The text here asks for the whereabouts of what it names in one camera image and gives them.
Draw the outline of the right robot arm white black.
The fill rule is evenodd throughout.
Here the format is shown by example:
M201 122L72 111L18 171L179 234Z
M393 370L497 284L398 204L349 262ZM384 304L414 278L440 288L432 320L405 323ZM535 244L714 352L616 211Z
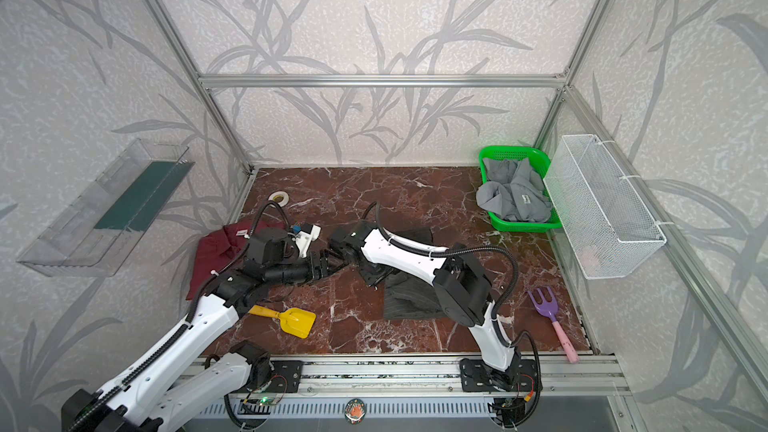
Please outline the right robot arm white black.
M511 339L499 321L500 310L520 279L519 263L507 249L461 243L437 246L429 229L394 232L384 227L379 215L336 229L328 245L360 273L403 273L432 288L443 314L469 330L481 354L479 359L462 361L469 367L462 374L465 392L537 391L540 360L525 361L518 350L523 338L536 346L532 335L524 330ZM495 293L480 253L499 254L508 261L510 280L501 294Z

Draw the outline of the dark grey striped shirt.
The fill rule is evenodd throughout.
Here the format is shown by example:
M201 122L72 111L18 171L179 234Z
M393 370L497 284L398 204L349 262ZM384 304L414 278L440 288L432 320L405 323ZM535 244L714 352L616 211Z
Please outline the dark grey striped shirt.
M360 271L384 278L387 318L447 317L469 328L485 322L491 284L462 244L435 246L428 228L392 233L372 227L352 236L360 242Z

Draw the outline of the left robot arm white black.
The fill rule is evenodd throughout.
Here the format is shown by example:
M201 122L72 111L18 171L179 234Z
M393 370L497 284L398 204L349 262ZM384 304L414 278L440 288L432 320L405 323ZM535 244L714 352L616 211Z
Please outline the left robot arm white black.
M319 232L311 224L251 225L241 249L211 270L175 327L99 390L80 389L65 402L63 430L175 431L218 397L270 388L278 375L270 354L248 341L183 384L177 380L220 335L250 315L273 286L311 284L346 267L334 248L310 250Z

